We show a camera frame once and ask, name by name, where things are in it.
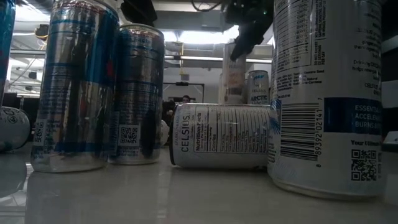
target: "silver can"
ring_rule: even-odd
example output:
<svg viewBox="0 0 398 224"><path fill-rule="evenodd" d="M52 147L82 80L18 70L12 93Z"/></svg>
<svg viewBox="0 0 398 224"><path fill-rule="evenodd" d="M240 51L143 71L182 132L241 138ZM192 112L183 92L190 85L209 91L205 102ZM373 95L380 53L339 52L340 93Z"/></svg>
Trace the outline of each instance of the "silver can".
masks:
<svg viewBox="0 0 398 224"><path fill-rule="evenodd" d="M0 108L7 80L8 61L10 57L12 30L15 22L15 1L0 2Z"/></svg>
<svg viewBox="0 0 398 224"><path fill-rule="evenodd" d="M250 71L247 82L247 104L269 105L268 72Z"/></svg>
<svg viewBox="0 0 398 224"><path fill-rule="evenodd" d="M381 194L379 1L274 6L271 106L280 132L270 138L269 175L314 197Z"/></svg>
<svg viewBox="0 0 398 224"><path fill-rule="evenodd" d="M223 89L221 97L224 104L241 105L243 99L244 74L246 73L246 55L240 56L236 61L230 59L235 48L234 43L224 46L223 58Z"/></svg>
<svg viewBox="0 0 398 224"><path fill-rule="evenodd" d="M55 1L31 163L42 172L106 165L119 19L93 0Z"/></svg>
<svg viewBox="0 0 398 224"><path fill-rule="evenodd" d="M260 105L179 105L170 125L171 163L194 168L265 167L268 135L279 128L273 113Z"/></svg>
<svg viewBox="0 0 398 224"><path fill-rule="evenodd" d="M25 112L6 106L0 108L0 152L24 146L30 130L30 121Z"/></svg>
<svg viewBox="0 0 398 224"><path fill-rule="evenodd" d="M148 164L160 154L164 36L142 24L120 27L109 161Z"/></svg>

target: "white can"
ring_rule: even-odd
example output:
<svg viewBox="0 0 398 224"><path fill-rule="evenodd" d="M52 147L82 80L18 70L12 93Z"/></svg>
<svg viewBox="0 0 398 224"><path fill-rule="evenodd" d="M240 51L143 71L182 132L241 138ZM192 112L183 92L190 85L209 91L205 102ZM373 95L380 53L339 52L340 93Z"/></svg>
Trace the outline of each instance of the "white can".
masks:
<svg viewBox="0 0 398 224"><path fill-rule="evenodd" d="M30 122L25 112L7 106L0 108L0 152L24 146L29 135Z"/></svg>
<svg viewBox="0 0 398 224"><path fill-rule="evenodd" d="M236 61L230 59L235 48L234 43L224 46L223 58L223 103L227 105L243 104L244 74L246 71L246 55L240 56Z"/></svg>
<svg viewBox="0 0 398 224"><path fill-rule="evenodd" d="M314 197L379 195L381 5L276 0L268 173Z"/></svg>
<svg viewBox="0 0 398 224"><path fill-rule="evenodd" d="M247 85L248 104L269 105L269 84L267 71L250 71Z"/></svg>
<svg viewBox="0 0 398 224"><path fill-rule="evenodd" d="M160 125L160 145L164 146L169 139L169 126L164 120Z"/></svg>
<svg viewBox="0 0 398 224"><path fill-rule="evenodd" d="M170 125L172 164L225 169L265 167L267 137L275 126L271 113L269 106L177 106Z"/></svg>

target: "white table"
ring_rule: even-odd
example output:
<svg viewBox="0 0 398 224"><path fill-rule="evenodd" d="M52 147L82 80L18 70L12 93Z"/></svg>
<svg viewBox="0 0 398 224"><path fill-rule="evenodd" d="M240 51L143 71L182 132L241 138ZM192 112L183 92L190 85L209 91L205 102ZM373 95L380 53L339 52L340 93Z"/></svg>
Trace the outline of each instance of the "white table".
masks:
<svg viewBox="0 0 398 224"><path fill-rule="evenodd" d="M1 224L398 223L398 154L393 153L383 156L386 194L372 202L286 192L265 172L173 167L168 149L156 164L69 174L32 172L27 153L0 155L15 164L7 179L0 171ZM4 195L2 183L16 179L27 183Z"/></svg>

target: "qr code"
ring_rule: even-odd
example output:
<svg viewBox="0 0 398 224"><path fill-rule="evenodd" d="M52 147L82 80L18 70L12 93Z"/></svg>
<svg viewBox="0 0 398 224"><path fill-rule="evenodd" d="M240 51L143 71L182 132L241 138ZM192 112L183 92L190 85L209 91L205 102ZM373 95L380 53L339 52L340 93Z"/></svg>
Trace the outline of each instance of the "qr code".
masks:
<svg viewBox="0 0 398 224"><path fill-rule="evenodd" d="M381 173L381 153L375 150L351 150L351 180L376 181Z"/></svg>
<svg viewBox="0 0 398 224"><path fill-rule="evenodd" d="M139 126L119 125L118 146L139 146Z"/></svg>
<svg viewBox="0 0 398 224"><path fill-rule="evenodd" d="M33 139L33 143L35 146L43 146L44 145L44 128L45 128L45 121L36 121L35 125L35 135Z"/></svg>

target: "blue can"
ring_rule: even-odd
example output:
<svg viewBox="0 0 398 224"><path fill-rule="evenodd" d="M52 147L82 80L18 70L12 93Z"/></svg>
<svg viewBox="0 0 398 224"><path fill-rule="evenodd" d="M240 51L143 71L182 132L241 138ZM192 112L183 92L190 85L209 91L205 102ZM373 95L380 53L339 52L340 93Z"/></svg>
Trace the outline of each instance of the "blue can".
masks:
<svg viewBox="0 0 398 224"><path fill-rule="evenodd" d="M31 154L35 170L106 165L118 29L116 11L102 2L54 3Z"/></svg>
<svg viewBox="0 0 398 224"><path fill-rule="evenodd" d="M148 164L160 155L164 36L142 24L121 26L109 161Z"/></svg>
<svg viewBox="0 0 398 224"><path fill-rule="evenodd" d="M0 108L7 79L8 61L15 21L15 0L0 2Z"/></svg>

